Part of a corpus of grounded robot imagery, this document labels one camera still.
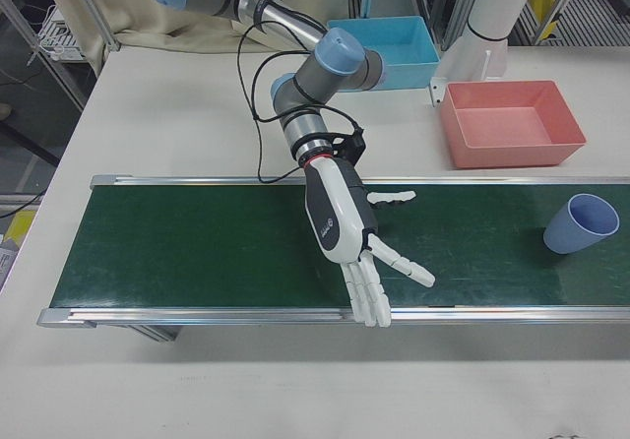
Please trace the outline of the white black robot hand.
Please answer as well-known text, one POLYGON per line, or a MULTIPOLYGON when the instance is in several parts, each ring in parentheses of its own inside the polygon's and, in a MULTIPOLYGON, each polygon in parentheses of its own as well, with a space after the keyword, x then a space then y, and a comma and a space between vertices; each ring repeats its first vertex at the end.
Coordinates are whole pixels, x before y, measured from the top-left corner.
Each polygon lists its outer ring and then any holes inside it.
POLYGON ((324 256, 341 267, 356 322, 391 325, 391 307, 374 260, 426 287, 435 277, 377 235, 373 207, 415 198, 414 191, 369 192, 348 161, 327 155, 305 163, 305 209, 324 256))

